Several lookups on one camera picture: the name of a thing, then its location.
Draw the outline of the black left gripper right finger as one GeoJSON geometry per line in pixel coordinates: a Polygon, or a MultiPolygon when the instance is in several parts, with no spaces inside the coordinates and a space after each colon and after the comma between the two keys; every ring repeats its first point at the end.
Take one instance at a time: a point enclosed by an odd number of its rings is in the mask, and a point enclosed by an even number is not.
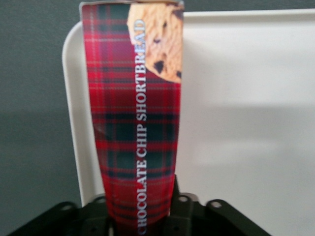
{"type": "Polygon", "coordinates": [[[181,192],[177,176],[174,180],[174,188],[169,215],[164,223],[165,236],[192,236],[194,205],[199,198],[188,192],[181,192]]]}

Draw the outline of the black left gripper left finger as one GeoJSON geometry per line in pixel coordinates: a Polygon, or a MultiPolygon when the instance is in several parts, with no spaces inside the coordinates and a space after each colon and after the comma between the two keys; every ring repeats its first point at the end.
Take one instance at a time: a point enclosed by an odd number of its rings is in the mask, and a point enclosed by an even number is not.
{"type": "Polygon", "coordinates": [[[108,214],[104,195],[96,195],[88,204],[82,207],[81,236],[115,236],[116,229],[108,214]]]}

